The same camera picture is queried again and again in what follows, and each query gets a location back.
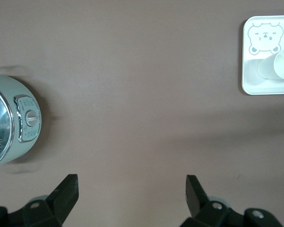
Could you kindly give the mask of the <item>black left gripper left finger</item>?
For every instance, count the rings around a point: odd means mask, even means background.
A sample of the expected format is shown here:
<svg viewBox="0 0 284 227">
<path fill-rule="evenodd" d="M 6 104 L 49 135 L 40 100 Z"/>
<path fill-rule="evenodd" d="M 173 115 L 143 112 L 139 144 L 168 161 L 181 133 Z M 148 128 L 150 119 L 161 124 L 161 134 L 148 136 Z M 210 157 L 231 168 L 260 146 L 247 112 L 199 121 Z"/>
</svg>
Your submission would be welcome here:
<svg viewBox="0 0 284 227">
<path fill-rule="evenodd" d="M 78 198 L 78 175 L 69 174 L 49 195 L 35 197 L 15 212 L 0 206 L 0 227 L 61 227 Z"/>
</svg>

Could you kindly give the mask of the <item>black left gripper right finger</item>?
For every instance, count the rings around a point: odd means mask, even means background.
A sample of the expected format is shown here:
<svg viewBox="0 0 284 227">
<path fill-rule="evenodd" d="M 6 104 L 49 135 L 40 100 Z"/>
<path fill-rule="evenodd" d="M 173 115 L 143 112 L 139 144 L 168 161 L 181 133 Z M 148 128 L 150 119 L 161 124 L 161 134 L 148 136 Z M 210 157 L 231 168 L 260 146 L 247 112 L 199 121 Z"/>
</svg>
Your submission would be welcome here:
<svg viewBox="0 0 284 227">
<path fill-rule="evenodd" d="M 186 176 L 186 203 L 191 217 L 182 227 L 280 227 L 280 221 L 270 212 L 249 208 L 244 214 L 235 212 L 225 203 L 211 200 L 195 175 Z"/>
</svg>

